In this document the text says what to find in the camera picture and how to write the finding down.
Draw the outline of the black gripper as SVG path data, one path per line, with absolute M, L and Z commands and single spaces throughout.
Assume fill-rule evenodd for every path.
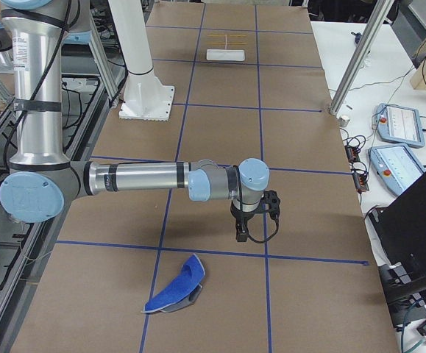
M 236 241 L 246 242 L 248 239 L 248 221 L 255 215 L 263 213 L 264 209 L 263 205 L 259 205 L 255 210 L 247 212 L 240 210 L 234 204 L 231 204 L 230 212 L 235 218 Z

